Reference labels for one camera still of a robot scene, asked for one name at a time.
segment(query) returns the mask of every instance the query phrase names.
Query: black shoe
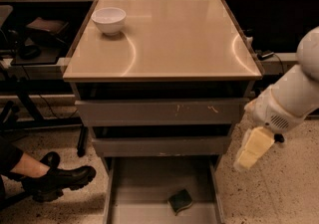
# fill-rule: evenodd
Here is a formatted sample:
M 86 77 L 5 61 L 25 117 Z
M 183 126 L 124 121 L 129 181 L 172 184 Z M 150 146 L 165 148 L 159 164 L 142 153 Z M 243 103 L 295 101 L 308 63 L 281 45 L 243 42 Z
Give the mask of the black shoe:
M 50 168 L 40 178 L 26 177 L 21 180 L 24 190 L 37 202 L 50 202 L 63 195 L 63 189 L 76 190 L 88 185 L 96 176 L 92 166 L 82 166 L 73 170 Z
M 55 151 L 51 151 L 49 153 L 47 153 L 41 160 L 41 163 L 48 165 L 50 167 L 55 167 L 57 168 L 59 166 L 60 163 L 60 156 L 57 152 Z M 23 177 L 25 177 L 24 175 L 18 174 L 18 173 L 13 173 L 13 172 L 8 172 L 7 174 L 4 174 L 5 176 L 7 176 L 9 179 L 11 180 L 15 180 L 15 181 L 21 181 L 21 179 Z

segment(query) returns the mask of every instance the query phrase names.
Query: boot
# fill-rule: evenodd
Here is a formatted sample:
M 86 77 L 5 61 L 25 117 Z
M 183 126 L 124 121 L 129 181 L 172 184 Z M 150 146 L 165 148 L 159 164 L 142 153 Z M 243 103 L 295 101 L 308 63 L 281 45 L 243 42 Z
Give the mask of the boot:
M 49 153 L 47 153 L 41 160 L 41 163 L 48 165 L 50 167 L 58 167 L 59 163 L 60 163 L 60 156 L 57 152 L 55 151 L 51 151 Z M 15 181 L 21 181 L 21 179 L 23 177 L 25 177 L 24 175 L 18 174 L 18 173 L 14 173 L 14 172 L 8 172 L 6 174 L 4 174 L 5 176 L 7 176 L 9 179 L 11 180 L 15 180 Z
M 96 176 L 92 166 L 82 166 L 73 170 L 50 168 L 40 178 L 26 177 L 21 180 L 26 192 L 37 202 L 50 202 L 63 195 L 63 189 L 76 190 L 88 185 Z

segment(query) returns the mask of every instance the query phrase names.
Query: bowl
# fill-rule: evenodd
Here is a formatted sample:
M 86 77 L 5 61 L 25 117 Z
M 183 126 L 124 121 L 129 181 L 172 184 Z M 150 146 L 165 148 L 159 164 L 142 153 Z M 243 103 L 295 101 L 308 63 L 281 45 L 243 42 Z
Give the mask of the bowl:
M 106 7 L 95 11 L 91 19 L 104 34 L 113 36 L 118 34 L 125 25 L 127 13 L 116 7 Z

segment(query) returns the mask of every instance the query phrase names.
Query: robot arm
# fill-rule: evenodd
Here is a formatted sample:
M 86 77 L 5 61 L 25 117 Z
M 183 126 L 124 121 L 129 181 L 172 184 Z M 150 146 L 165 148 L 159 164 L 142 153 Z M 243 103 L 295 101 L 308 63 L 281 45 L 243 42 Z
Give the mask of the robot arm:
M 299 65 L 248 103 L 246 111 L 256 126 L 249 129 L 238 150 L 234 167 L 249 169 L 282 134 L 319 108 L 319 27 L 310 31 L 297 49 Z
M 299 65 L 246 106 L 253 122 L 273 133 L 284 133 L 319 108 L 319 27 L 297 49 Z

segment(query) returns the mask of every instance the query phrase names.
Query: speckled floor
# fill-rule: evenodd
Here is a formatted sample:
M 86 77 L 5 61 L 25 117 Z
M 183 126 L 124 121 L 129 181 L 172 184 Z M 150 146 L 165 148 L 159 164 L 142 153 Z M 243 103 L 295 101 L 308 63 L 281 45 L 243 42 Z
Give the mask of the speckled floor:
M 68 115 L 74 108 L 57 104 L 53 110 Z M 41 112 L 49 113 L 45 107 Z M 287 141 L 275 144 L 250 171 L 238 173 L 232 163 L 242 135 L 250 126 L 245 116 L 235 128 L 232 144 L 215 173 L 225 223 L 319 223 L 318 121 L 305 121 L 287 133 Z M 63 197 L 50 203 L 26 198 L 0 211 L 0 223 L 102 223 L 108 176 L 90 138 L 86 155 L 79 158 L 79 127 L 28 130 L 27 134 L 15 143 L 31 155 L 41 158 L 55 150 L 61 155 L 61 168 L 90 164 L 97 169 L 97 177 L 81 190 L 64 190 Z M 17 182 L 4 177 L 4 183 L 8 195 L 21 191 Z

